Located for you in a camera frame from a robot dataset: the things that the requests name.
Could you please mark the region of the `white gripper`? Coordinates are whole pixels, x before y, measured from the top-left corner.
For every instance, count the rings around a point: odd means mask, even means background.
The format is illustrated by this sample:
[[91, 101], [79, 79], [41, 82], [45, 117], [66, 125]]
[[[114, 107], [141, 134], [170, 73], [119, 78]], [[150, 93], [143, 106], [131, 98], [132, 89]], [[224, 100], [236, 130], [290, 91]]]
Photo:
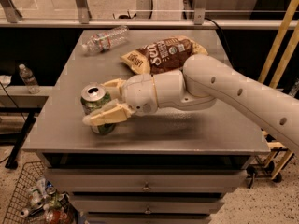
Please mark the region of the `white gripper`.
[[135, 75], [126, 81], [113, 79], [103, 83], [103, 86], [114, 100], [86, 115], [82, 119], [85, 125], [120, 123], [128, 120], [133, 111], [138, 116], [144, 116], [158, 109], [153, 77], [149, 74]]

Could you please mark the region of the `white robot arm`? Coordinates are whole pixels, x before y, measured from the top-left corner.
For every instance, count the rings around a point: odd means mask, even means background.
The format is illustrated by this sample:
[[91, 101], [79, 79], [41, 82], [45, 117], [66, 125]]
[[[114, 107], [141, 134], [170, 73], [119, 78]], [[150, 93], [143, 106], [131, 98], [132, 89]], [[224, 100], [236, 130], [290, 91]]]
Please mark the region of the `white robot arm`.
[[196, 54], [182, 69], [114, 79], [104, 87], [111, 101], [83, 118], [89, 126], [119, 123], [161, 108], [207, 109], [217, 100], [232, 106], [299, 155], [299, 100], [236, 72], [219, 60]]

